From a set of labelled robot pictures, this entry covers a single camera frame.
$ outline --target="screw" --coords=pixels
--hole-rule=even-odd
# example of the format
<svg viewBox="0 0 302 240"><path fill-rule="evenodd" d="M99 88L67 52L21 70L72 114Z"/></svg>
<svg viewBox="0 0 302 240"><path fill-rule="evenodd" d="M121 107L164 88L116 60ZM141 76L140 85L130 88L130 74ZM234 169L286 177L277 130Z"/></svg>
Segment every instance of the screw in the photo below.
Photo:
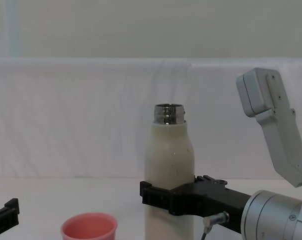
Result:
<svg viewBox="0 0 302 240"><path fill-rule="evenodd" d="M294 220L297 219L297 216L296 216L296 215L290 215L289 219L290 219L291 221L294 221Z"/></svg>

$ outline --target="metal bottle neck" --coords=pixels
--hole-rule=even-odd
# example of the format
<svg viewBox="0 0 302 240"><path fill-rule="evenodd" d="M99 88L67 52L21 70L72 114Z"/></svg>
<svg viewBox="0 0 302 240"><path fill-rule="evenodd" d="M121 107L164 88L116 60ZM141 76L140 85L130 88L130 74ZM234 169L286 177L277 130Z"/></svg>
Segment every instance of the metal bottle neck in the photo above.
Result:
<svg viewBox="0 0 302 240"><path fill-rule="evenodd" d="M157 104L154 106L154 123L176 125L185 122L185 108L181 104Z"/></svg>

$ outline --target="cable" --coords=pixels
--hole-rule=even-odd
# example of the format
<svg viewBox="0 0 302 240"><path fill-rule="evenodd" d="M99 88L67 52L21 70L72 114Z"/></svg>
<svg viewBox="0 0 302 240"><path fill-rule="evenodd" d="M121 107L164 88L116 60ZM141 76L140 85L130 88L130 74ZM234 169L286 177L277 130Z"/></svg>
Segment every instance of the cable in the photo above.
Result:
<svg viewBox="0 0 302 240"><path fill-rule="evenodd" d="M201 237L201 240L205 240L206 236L207 236L207 234L204 232L202 237Z"/></svg>

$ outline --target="cup rim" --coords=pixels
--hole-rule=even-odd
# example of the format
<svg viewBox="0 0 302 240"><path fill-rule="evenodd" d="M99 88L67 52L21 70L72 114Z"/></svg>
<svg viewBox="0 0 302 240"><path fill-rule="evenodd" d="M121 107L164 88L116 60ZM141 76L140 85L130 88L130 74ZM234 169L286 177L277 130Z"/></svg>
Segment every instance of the cup rim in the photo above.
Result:
<svg viewBox="0 0 302 240"><path fill-rule="evenodd" d="M99 217L103 217L107 220L110 220L112 223L114 223L114 227L112 228L112 230L110 230L110 232L101 235L101 236L97 236L97 237L93 237L93 238L74 238L71 236L68 236L65 234L64 229L67 225L71 224L72 222L81 219L83 217L88 217L88 216L99 216ZM63 238L68 239L68 240L103 240L107 237L109 237L110 235L114 234L116 229L118 227L118 221L111 215L104 213L104 212L85 212L85 213L81 213L75 216L72 216L70 218L68 218L61 226L60 228L60 232L63 236Z"/></svg>

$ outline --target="white backdrop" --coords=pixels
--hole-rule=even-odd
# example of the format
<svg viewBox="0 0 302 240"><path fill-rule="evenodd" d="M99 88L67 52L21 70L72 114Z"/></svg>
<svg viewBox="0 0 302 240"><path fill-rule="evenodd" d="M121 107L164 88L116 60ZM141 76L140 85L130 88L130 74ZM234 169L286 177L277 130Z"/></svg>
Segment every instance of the white backdrop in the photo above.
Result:
<svg viewBox="0 0 302 240"><path fill-rule="evenodd" d="M7 55L302 57L302 0L0 0Z"/></svg>
<svg viewBox="0 0 302 240"><path fill-rule="evenodd" d="M278 69L302 135L302 59L0 59L0 176L142 177L158 103L185 105L196 174L276 179L236 77Z"/></svg>

